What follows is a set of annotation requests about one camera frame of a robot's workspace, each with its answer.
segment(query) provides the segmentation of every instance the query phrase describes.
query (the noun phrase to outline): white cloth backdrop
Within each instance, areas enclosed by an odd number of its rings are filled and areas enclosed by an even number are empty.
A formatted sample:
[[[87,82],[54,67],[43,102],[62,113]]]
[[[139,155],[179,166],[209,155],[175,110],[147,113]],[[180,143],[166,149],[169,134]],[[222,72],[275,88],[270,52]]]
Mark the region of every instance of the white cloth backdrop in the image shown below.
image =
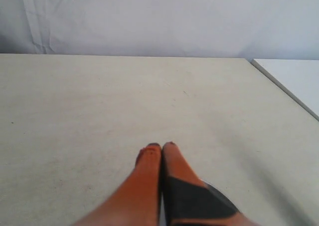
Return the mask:
[[[319,0],[0,0],[0,52],[319,59]]]

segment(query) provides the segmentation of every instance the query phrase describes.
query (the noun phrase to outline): wrinkled fabric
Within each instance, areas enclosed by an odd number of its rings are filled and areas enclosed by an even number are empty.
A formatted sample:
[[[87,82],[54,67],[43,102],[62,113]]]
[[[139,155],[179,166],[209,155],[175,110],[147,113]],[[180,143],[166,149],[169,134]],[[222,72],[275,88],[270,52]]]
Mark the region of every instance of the wrinkled fabric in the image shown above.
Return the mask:
[[[318,0],[0,0],[0,52],[319,59]]]

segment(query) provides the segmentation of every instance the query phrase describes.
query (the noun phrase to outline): white wall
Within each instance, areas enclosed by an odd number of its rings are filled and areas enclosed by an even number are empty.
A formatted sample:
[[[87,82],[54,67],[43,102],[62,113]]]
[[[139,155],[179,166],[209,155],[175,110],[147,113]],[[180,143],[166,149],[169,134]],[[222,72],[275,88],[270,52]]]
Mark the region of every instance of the white wall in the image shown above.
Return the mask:
[[[0,52],[319,59],[319,0],[0,0]]]

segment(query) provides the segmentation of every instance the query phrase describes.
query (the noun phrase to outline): white table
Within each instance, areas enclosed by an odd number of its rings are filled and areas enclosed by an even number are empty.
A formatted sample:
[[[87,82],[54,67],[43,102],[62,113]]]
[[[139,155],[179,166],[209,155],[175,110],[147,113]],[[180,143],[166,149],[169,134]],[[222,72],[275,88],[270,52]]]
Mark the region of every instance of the white table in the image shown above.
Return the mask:
[[[319,60],[254,59],[252,64],[319,120]]]
[[[274,187],[319,222],[318,132],[244,59],[0,55],[1,224],[70,224],[170,140],[261,225],[291,225]]]

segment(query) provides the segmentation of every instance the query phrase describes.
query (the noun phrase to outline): white surface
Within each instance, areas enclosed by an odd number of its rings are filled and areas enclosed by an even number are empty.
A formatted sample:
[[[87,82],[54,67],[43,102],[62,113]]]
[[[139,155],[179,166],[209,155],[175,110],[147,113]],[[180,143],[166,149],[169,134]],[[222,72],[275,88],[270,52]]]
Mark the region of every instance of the white surface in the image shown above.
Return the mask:
[[[0,52],[319,59],[318,0],[0,0]]]
[[[319,222],[319,123],[243,59],[0,55],[0,98],[2,225],[74,222],[169,140],[261,225],[295,217],[267,178]]]
[[[252,64],[319,120],[319,60],[254,59]]]

